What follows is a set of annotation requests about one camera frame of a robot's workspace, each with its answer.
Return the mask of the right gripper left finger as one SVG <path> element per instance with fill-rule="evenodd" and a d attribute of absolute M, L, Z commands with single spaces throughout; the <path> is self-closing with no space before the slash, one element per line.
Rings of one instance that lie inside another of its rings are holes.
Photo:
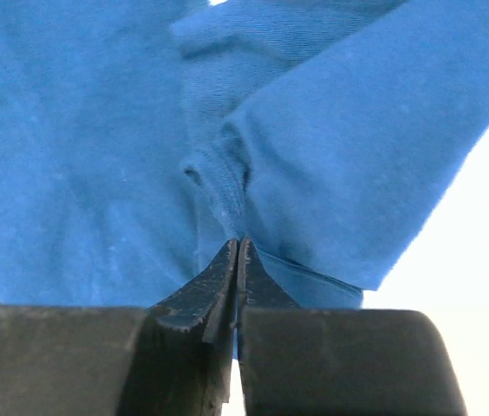
<path fill-rule="evenodd" d="M 151 308 L 0 305 L 0 415 L 218 415 L 238 243 Z"/>

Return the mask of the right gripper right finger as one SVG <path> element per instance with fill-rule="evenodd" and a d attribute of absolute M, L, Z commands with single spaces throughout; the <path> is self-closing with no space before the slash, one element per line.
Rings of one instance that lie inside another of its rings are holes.
<path fill-rule="evenodd" d="M 247 238 L 237 282 L 247 414 L 466 414 L 445 342 L 423 313 L 302 308 Z"/>

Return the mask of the blue t-shirt with print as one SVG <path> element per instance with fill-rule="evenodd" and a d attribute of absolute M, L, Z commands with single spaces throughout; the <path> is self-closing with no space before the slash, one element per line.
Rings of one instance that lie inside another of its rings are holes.
<path fill-rule="evenodd" d="M 489 127 L 489 1 L 0 1 L 0 301 L 150 306 L 249 237 L 357 308 Z"/>

